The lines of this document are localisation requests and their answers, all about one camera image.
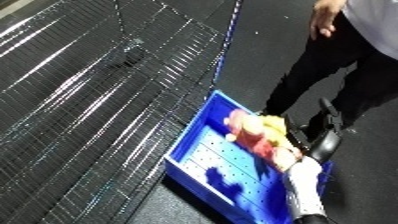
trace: leg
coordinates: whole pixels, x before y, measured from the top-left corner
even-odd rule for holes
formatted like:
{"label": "leg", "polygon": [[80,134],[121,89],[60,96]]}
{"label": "leg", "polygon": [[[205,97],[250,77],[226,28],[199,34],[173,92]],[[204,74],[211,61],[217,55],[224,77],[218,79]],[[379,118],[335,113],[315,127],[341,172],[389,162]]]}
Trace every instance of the leg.
{"label": "leg", "polygon": [[335,26],[332,38],[308,40],[305,52],[274,89],[263,113],[284,113],[313,84],[374,50],[342,13],[336,17]]}
{"label": "leg", "polygon": [[[398,60],[375,52],[358,62],[358,68],[345,78],[345,85],[332,104],[342,113],[347,128],[367,110],[398,96]],[[323,130],[318,113],[309,123],[308,137],[314,139]]]}

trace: blue plastic crate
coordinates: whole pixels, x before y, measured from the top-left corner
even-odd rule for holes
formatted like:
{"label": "blue plastic crate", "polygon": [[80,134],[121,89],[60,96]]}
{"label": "blue plastic crate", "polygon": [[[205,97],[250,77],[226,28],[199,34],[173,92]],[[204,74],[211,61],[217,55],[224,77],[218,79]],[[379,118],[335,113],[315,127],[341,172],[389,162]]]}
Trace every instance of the blue plastic crate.
{"label": "blue plastic crate", "polygon": [[[281,175],[225,140],[223,119],[236,108],[247,110],[214,91],[166,154],[166,172],[234,223],[291,223]],[[331,167],[325,164],[325,173]],[[320,193],[326,181],[321,175]]]}

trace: metal rack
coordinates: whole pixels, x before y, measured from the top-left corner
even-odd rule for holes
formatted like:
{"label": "metal rack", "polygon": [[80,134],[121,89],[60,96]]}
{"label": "metal rack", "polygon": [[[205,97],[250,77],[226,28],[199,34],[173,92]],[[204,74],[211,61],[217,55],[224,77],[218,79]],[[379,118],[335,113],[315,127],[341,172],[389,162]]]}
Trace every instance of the metal rack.
{"label": "metal rack", "polygon": [[64,0],[0,34],[0,222],[125,223],[224,35],[157,0]]}

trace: person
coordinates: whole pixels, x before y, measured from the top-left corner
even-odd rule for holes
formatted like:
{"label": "person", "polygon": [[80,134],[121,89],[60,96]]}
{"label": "person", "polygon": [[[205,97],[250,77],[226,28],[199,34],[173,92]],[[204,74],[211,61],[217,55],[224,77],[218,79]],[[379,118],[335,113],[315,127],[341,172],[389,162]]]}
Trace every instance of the person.
{"label": "person", "polygon": [[[304,53],[281,78],[262,115],[281,115],[313,84],[356,63],[332,104],[343,129],[367,110],[398,96],[398,1],[317,0]],[[322,112],[307,127],[309,140],[322,130]]]}

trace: dark floor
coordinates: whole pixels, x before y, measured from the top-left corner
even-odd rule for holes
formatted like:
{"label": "dark floor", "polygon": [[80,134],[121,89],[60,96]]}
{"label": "dark floor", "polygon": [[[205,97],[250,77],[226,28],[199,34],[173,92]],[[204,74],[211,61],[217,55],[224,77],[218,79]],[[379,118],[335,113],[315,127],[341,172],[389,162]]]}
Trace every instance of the dark floor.
{"label": "dark floor", "polygon": [[[232,0],[168,0],[184,13],[225,30]],[[256,111],[303,50],[313,1],[245,1],[233,45],[218,88]],[[347,70],[322,81],[289,113],[306,122],[318,110],[317,99],[333,98]],[[343,224],[397,223],[398,153],[394,122],[398,101],[369,111],[346,133],[335,154],[333,178],[324,204],[330,218]],[[131,223],[226,223],[195,197],[166,178]]]}

